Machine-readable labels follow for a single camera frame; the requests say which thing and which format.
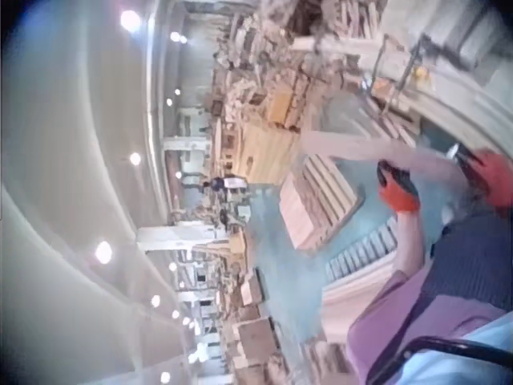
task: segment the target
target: orange glove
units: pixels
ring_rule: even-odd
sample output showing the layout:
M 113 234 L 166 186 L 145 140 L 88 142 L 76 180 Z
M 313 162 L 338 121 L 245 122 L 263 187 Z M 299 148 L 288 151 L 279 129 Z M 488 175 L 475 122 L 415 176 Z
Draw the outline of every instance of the orange glove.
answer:
M 497 209 L 513 206 L 513 169 L 508 159 L 487 149 L 473 153 L 479 160 L 467 163 L 487 183 L 487 202 Z
M 420 200 L 410 173 L 395 168 L 386 160 L 378 162 L 379 196 L 396 212 L 413 213 L 420 209 Z

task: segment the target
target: white pillar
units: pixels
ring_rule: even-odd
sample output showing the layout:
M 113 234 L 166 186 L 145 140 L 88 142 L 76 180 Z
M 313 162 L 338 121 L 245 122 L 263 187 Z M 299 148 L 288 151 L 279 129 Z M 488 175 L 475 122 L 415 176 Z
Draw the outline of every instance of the white pillar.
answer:
M 199 377 L 198 385 L 230 385 L 235 382 L 233 374 Z
M 136 241 L 143 251 L 183 250 L 194 245 L 228 239 L 224 229 L 211 225 L 179 225 L 143 227 L 137 230 Z
M 202 335 L 198 338 L 198 342 L 202 343 L 210 343 L 210 342 L 220 342 L 221 337 L 219 336 L 219 333 L 209 333 Z
M 211 141 L 204 136 L 168 136 L 162 145 L 164 150 L 172 151 L 210 151 Z
M 217 308 L 214 305 L 202 306 L 201 314 L 203 316 L 217 313 Z
M 180 302 L 215 301 L 216 295 L 213 290 L 181 291 L 178 293 Z

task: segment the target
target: purple shirt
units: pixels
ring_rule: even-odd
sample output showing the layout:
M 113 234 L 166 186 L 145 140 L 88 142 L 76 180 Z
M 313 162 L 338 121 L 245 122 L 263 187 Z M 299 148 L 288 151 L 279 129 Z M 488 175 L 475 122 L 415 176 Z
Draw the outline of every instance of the purple shirt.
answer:
M 366 382 L 370 368 L 415 304 L 428 271 L 429 266 L 425 266 L 411 279 L 402 271 L 396 271 L 350 327 L 347 356 L 361 384 Z M 487 303 L 439 295 L 410 325 L 401 349 L 409 341 L 425 335 L 460 338 L 504 314 Z

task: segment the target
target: wooden pallet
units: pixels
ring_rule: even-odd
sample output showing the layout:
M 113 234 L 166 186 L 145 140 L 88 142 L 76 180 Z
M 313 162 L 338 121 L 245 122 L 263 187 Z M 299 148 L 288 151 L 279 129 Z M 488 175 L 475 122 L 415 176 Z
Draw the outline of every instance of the wooden pallet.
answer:
M 281 189 L 280 211 L 296 249 L 315 250 L 349 220 L 361 204 L 335 163 L 309 156 Z

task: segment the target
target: white ceiling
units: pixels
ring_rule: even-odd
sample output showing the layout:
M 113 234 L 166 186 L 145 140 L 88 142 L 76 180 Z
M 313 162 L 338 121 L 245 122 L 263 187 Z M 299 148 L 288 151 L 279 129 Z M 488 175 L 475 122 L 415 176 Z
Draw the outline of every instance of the white ceiling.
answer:
M 171 320 L 165 258 L 135 244 L 165 221 L 147 163 L 127 159 L 147 159 L 144 40 L 115 2 L 43 3 L 2 56 L 2 335 L 30 383 L 69 385 L 167 362 L 193 336 Z

